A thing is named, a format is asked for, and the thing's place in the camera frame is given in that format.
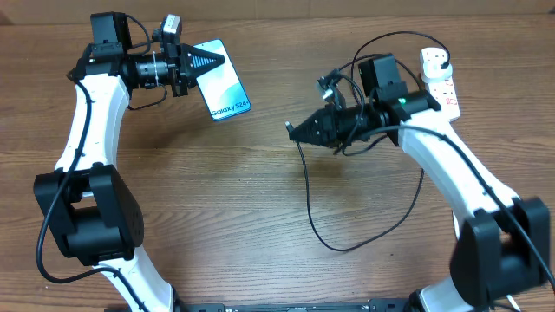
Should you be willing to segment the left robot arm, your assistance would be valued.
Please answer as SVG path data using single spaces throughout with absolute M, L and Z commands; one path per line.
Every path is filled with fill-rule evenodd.
M 87 276 L 104 275 L 128 310 L 183 311 L 176 289 L 145 251 L 140 206 L 117 169 L 121 122 L 135 89 L 184 96 L 225 58 L 182 43 L 176 15 L 165 17 L 143 43 L 133 43 L 132 21 L 121 12 L 90 17 L 94 40 L 68 74 L 76 107 L 67 144 L 53 172 L 34 182 L 44 216 L 39 235 L 52 236 Z

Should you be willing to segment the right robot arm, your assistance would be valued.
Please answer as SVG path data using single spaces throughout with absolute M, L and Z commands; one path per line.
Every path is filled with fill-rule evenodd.
M 359 61 L 352 87 L 360 101 L 346 107 L 339 69 L 321 77 L 325 106 L 298 126 L 292 141 L 343 153 L 356 140 L 384 133 L 412 157 L 450 204 L 457 242 L 444 280 L 413 292 L 407 311 L 485 311 L 500 299 L 553 283 L 550 212 L 539 198 L 522 199 L 494 177 L 453 130 L 425 89 L 412 92 L 392 55 Z

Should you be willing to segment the Galaxy S24+ smartphone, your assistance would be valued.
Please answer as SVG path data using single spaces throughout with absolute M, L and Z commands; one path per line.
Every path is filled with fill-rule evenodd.
M 220 54 L 225 58 L 222 65 L 197 79 L 199 90 L 212 120 L 225 120 L 250 111 L 251 101 L 223 42 L 220 39 L 214 39 L 196 44 L 195 48 Z

